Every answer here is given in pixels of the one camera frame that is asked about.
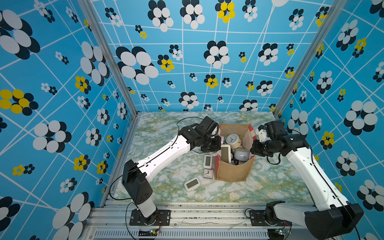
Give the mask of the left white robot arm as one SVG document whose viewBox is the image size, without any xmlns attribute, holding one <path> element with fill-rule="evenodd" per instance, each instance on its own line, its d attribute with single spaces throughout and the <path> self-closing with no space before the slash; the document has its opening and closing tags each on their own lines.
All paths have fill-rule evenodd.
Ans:
<svg viewBox="0 0 384 240">
<path fill-rule="evenodd" d="M 167 165 L 178 157 L 200 148 L 201 152 L 216 152 L 220 149 L 219 124 L 210 117 L 200 123 L 178 128 L 176 136 L 152 155 L 124 165 L 121 178 L 123 187 L 146 220 L 155 219 L 158 208 L 152 200 L 153 189 L 150 182 Z"/>
</svg>

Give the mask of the grey round clock wire handle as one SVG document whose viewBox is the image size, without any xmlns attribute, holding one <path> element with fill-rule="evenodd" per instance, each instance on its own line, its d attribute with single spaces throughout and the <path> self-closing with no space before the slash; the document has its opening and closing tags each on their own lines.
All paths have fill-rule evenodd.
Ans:
<svg viewBox="0 0 384 240">
<path fill-rule="evenodd" d="M 250 151 L 243 148 L 234 150 L 234 159 L 240 162 L 247 162 L 250 159 Z"/>
</svg>

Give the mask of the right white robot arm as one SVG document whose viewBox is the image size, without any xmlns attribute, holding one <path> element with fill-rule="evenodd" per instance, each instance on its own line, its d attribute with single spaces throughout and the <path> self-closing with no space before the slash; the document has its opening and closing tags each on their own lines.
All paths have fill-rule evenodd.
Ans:
<svg viewBox="0 0 384 240">
<path fill-rule="evenodd" d="M 314 202 L 310 208 L 284 201 L 270 202 L 265 210 L 268 224 L 288 221 L 307 228 L 318 240 L 357 230 L 357 224 L 364 215 L 362 207 L 350 203 L 332 184 L 314 158 L 313 150 L 304 136 L 288 134 L 281 121 L 259 126 L 256 134 L 250 152 L 266 159 L 274 154 L 286 157 L 298 171 Z"/>
</svg>

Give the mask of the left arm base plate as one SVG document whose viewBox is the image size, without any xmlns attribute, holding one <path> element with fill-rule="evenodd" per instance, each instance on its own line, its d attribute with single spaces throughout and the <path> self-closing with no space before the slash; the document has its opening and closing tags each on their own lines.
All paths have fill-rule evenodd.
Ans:
<svg viewBox="0 0 384 240">
<path fill-rule="evenodd" d="M 134 209 L 131 212 L 130 226 L 169 226 L 171 220 L 170 210 L 156 210 L 152 215 L 145 218 L 142 212 Z"/>
</svg>

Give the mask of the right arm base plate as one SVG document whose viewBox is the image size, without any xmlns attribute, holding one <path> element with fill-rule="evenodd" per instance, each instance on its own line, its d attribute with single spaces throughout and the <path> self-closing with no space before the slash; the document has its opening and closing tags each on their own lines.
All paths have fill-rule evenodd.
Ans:
<svg viewBox="0 0 384 240">
<path fill-rule="evenodd" d="M 253 227 L 290 227 L 292 225 L 289 221 L 277 219 L 271 213 L 265 210 L 249 210 L 248 218 L 251 220 Z"/>
</svg>

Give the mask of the large white digital clock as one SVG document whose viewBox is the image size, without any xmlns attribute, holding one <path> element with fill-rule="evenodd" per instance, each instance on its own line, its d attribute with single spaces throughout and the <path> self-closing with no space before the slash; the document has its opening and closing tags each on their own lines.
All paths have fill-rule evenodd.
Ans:
<svg viewBox="0 0 384 240">
<path fill-rule="evenodd" d="M 221 145 L 221 161 L 227 164 L 231 164 L 232 153 L 230 145 Z"/>
</svg>

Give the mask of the blue twin-bell alarm clock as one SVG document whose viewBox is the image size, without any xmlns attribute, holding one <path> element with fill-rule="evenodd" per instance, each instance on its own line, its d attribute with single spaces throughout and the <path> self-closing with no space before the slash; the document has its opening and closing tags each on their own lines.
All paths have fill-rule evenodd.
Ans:
<svg viewBox="0 0 384 240">
<path fill-rule="evenodd" d="M 229 145 L 232 150 L 235 150 L 241 147 L 242 140 L 237 134 L 230 134 L 225 138 L 225 143 Z"/>
</svg>

